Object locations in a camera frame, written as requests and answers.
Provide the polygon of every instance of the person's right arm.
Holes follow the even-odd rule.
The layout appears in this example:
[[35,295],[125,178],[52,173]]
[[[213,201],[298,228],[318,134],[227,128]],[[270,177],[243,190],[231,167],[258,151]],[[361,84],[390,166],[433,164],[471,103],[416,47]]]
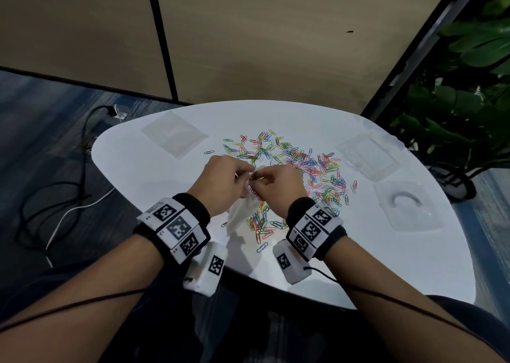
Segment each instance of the person's right arm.
[[[301,218],[287,217],[291,204],[307,196],[300,171],[288,165],[269,166],[255,177],[263,179],[252,182],[252,187],[276,214],[294,221]],[[462,325],[349,237],[338,240],[324,262],[340,284],[392,296]],[[487,344],[459,329],[385,299],[344,289],[399,362],[504,362]]]

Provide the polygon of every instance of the person's left arm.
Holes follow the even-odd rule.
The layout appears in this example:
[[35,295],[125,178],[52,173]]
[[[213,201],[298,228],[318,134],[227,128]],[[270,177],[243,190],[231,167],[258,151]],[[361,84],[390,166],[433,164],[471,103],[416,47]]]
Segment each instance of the person's left arm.
[[[213,156],[188,193],[211,217],[218,215],[244,196],[246,172],[253,170],[242,160]],[[134,234],[4,324],[73,302],[146,288],[163,264],[163,256],[152,242]],[[95,362],[140,297],[137,294],[80,306],[5,331],[0,334],[0,361]]]

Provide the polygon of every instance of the white table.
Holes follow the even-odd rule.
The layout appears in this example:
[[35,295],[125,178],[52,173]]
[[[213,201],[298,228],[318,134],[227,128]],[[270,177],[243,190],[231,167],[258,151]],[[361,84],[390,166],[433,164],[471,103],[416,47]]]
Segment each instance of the white table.
[[[262,131],[271,129],[300,149],[308,151],[313,147],[314,155],[335,152],[335,157],[341,158],[335,149],[338,144],[371,131],[386,134],[359,115],[285,101],[226,101],[166,112],[175,112],[210,137],[184,158],[176,160],[140,131],[163,114],[158,113],[108,129],[93,146],[92,159],[99,170],[141,211],[162,197],[187,191],[209,160],[210,155],[204,152],[214,150],[214,154],[225,154],[223,144],[232,144],[224,142],[226,138],[238,142],[240,134],[253,139]],[[444,227],[427,232],[395,232],[379,207],[372,182],[340,161],[341,173],[348,185],[354,180],[358,184],[356,195],[349,190],[349,205],[343,203],[339,207],[347,233],[422,293],[473,303],[473,265],[456,214],[427,169],[410,152],[406,151],[406,154],[409,155],[407,165],[386,180],[415,181],[426,186]],[[339,285],[317,272],[296,285],[286,282],[271,250],[284,237],[284,230],[277,230],[264,240],[268,242],[267,248],[257,252],[260,245],[247,225],[238,230],[238,235],[228,238],[221,227],[225,221],[226,214],[213,218],[209,230],[214,240],[228,241],[226,265],[229,268],[283,291],[354,308]],[[311,265],[331,275],[324,263],[312,259]]]

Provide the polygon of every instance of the beige wall panel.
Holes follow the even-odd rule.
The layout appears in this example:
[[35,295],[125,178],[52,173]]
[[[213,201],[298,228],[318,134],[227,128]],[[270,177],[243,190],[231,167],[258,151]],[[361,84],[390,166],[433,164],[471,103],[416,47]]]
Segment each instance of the beige wall panel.
[[0,0],[0,65],[171,97],[149,0]]
[[159,1],[179,100],[359,114],[440,0]]

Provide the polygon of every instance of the forearm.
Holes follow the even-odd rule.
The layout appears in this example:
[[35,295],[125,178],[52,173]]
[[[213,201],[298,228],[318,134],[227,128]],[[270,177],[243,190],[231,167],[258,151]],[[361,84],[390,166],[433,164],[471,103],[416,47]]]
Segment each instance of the forearm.
[[[392,296],[460,324],[349,237],[336,242],[324,262],[340,283]],[[400,362],[503,361],[485,343],[448,324],[382,298],[345,291]]]
[[[80,300],[146,288],[162,266],[150,241],[131,236],[7,323]],[[0,334],[0,361],[95,362],[140,297],[80,306],[6,331]]]

